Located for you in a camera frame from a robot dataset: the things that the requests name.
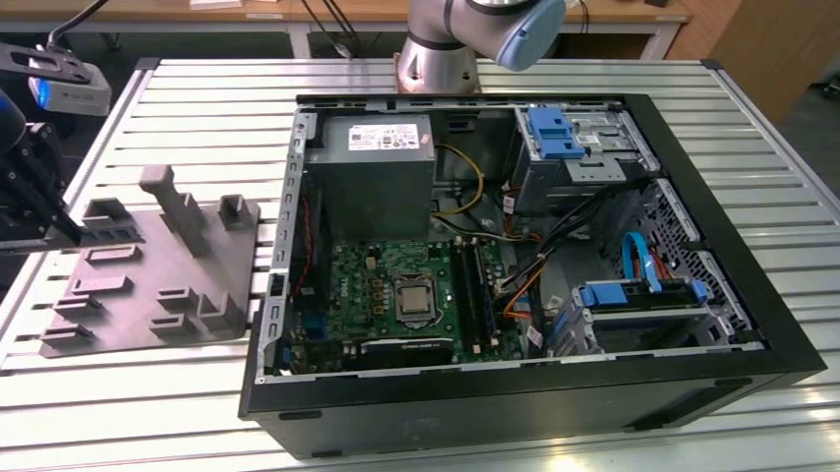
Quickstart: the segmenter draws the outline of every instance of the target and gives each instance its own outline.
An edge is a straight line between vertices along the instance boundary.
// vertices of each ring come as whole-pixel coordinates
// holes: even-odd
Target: ram slot
[[[494,315],[494,292],[487,282],[487,270],[485,266],[485,258],[482,257],[481,246],[473,245],[473,253],[478,265],[478,281],[482,293],[482,317],[485,319],[485,339],[490,341],[490,346],[498,346],[498,327],[497,317]]]
[[[487,344],[489,337],[475,246],[469,243],[451,243],[449,258],[455,304],[458,306],[461,341],[465,350],[481,354],[482,345]]]

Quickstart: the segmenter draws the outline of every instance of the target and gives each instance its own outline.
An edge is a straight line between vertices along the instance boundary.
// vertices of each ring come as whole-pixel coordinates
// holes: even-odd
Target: yellow wire
[[[470,167],[473,167],[473,170],[475,170],[475,175],[478,176],[478,191],[475,192],[475,197],[473,198],[473,200],[470,200],[470,202],[455,208],[455,209],[449,209],[447,211],[433,211],[431,215],[433,216],[445,216],[447,214],[458,214],[462,211],[466,211],[467,209],[470,209],[470,207],[473,207],[474,204],[477,204],[479,202],[479,200],[482,199],[482,193],[485,192],[485,174],[482,173],[482,169],[479,168],[478,164],[475,163],[475,161],[467,156],[467,154],[465,154],[461,150],[458,150],[457,148],[454,148],[450,145],[437,145],[439,148],[446,148],[449,150],[451,150],[455,154],[458,154],[458,156],[466,160],[467,164],[470,164]]]
[[[537,280],[537,278],[540,277],[540,274],[542,273],[542,271],[545,269],[546,269],[545,266],[540,267],[540,270],[537,270],[534,272],[534,274],[530,276],[528,281],[522,284],[522,287],[519,288],[519,291],[515,292],[515,295],[513,295],[513,298],[510,299],[510,302],[507,303],[507,306],[503,307],[503,312],[502,313],[503,313],[505,316],[510,315],[510,309],[513,308],[513,305],[515,305],[515,301],[519,299],[519,297],[522,296],[522,294],[528,290],[528,287],[530,287],[534,284],[534,280]]]

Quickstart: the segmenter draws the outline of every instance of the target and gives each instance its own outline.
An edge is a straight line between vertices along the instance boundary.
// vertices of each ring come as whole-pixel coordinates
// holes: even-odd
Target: metal table
[[[840,461],[840,203],[724,72],[696,62],[544,62],[523,74],[481,64],[486,92],[648,93],[768,270],[829,370],[732,404],[680,430],[319,460],[365,470],[732,470]],[[138,71],[68,200],[152,207],[140,166],[176,166],[204,203],[242,193],[276,215],[298,93],[394,90],[390,61],[163,61]],[[260,225],[255,295],[274,224]],[[36,336],[76,256],[32,256],[0,309],[0,469],[263,470],[300,467],[239,421],[247,339],[43,359]]]

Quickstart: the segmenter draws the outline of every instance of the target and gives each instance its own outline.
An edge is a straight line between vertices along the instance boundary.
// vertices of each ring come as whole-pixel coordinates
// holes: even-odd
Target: cable on desk
[[[370,41],[370,45],[365,48],[365,54],[367,55],[367,57],[370,57],[370,51],[373,50],[374,46],[377,45],[377,42],[379,42],[379,38],[382,37],[382,32],[383,31],[377,32],[377,35],[373,38],[373,41]]]
[[[354,51],[355,57],[361,57],[362,41],[358,38],[358,33],[355,32],[353,23],[350,22],[350,20],[346,18],[346,15],[343,14],[342,7],[339,7],[339,4],[335,2],[335,0],[322,0],[322,1],[325,2],[325,6],[327,7],[327,10],[330,10],[330,15],[333,15],[333,19],[339,24],[339,27],[342,27],[343,33],[350,38],[350,41],[353,41],[353,48],[355,49]]]
[[[586,0],[580,0],[580,8],[582,8],[582,27],[580,32],[589,33],[589,6],[586,5]]]
[[[350,51],[350,49],[343,44],[341,44],[335,40],[335,38],[333,37],[333,35],[327,31],[327,29],[325,28],[325,24],[321,23],[321,20],[318,20],[318,17],[315,16],[315,12],[312,12],[312,8],[310,7],[308,2],[306,0],[300,0],[300,3],[303,3],[303,8],[306,8],[306,11],[308,12],[310,17],[312,17],[312,21],[315,22],[315,24],[318,25],[318,28],[321,29],[322,33],[325,34],[325,36],[330,40],[330,44],[333,45],[333,48],[337,50],[337,52],[339,53],[339,55],[345,59],[351,59],[353,58],[353,52]]]
[[[79,12],[79,15],[71,18],[49,32],[49,36],[47,38],[47,49],[57,46],[57,40],[64,36],[64,34],[81,25],[81,23],[91,18],[91,15],[93,15],[100,8],[106,6],[108,1],[110,0],[96,0],[91,5],[88,5],[88,8]]]

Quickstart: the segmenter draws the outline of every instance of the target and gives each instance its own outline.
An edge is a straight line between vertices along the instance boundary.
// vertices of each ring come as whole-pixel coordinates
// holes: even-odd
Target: white paper
[[[505,213],[513,214],[513,207],[515,207],[515,198],[505,196],[505,198],[501,200],[501,206]]]
[[[533,325],[528,327],[528,339],[530,339],[530,342],[533,342],[537,347],[542,347],[542,334],[540,334],[540,331]]]
[[[347,136],[350,150],[419,149],[418,125],[357,125]]]

